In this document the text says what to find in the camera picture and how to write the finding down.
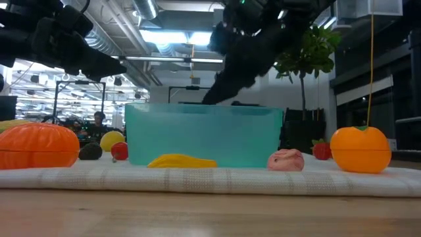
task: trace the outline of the toy orange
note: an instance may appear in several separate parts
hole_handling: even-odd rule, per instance
[[[78,153],[75,133],[54,124],[23,124],[0,134],[0,169],[70,167]]]
[[[349,172],[377,174],[391,159],[387,138],[373,127],[340,128],[330,140],[330,149],[337,165]]]

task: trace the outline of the translucent container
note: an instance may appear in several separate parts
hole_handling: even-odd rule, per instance
[[[128,103],[125,117],[133,165],[179,153],[218,167],[265,168],[282,126],[282,110],[268,107]]]

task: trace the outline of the table surface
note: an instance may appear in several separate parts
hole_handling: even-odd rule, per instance
[[[419,236],[421,199],[0,190],[0,236]]]

